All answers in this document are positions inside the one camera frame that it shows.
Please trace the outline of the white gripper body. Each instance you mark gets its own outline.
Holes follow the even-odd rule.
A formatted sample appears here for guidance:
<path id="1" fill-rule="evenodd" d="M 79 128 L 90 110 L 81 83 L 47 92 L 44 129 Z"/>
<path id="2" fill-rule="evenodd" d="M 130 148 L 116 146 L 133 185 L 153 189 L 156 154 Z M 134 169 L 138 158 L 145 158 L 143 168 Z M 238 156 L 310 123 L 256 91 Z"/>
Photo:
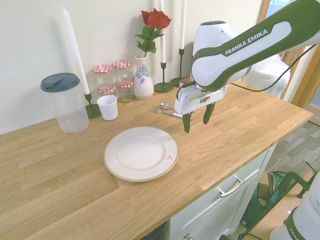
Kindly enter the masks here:
<path id="1" fill-rule="evenodd" d="M 223 99 L 226 92 L 226 85 L 214 92 L 204 91 L 194 85 L 182 87 L 177 92 L 174 110 L 181 115 L 188 114 Z"/>

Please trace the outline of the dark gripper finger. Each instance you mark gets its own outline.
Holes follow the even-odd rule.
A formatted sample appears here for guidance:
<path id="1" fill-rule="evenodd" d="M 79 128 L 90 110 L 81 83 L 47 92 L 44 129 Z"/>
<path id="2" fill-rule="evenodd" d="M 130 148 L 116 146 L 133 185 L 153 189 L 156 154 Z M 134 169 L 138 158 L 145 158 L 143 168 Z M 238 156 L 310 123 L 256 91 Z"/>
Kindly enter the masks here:
<path id="1" fill-rule="evenodd" d="M 182 122 L 183 122 L 183 127 L 184 127 L 184 131 L 186 133 L 189 133 L 190 132 L 190 129 L 191 129 L 191 120 L 192 120 L 192 113 L 189 112 L 189 113 L 186 113 L 182 116 Z"/>
<path id="2" fill-rule="evenodd" d="M 209 122 L 209 120 L 210 120 L 210 118 L 212 116 L 213 110 L 215 108 L 215 104 L 216 103 L 213 102 L 213 103 L 210 103 L 210 104 L 208 104 L 206 106 L 206 110 L 205 110 L 205 113 L 204 113 L 204 116 L 203 116 L 203 123 L 205 125 Z"/>

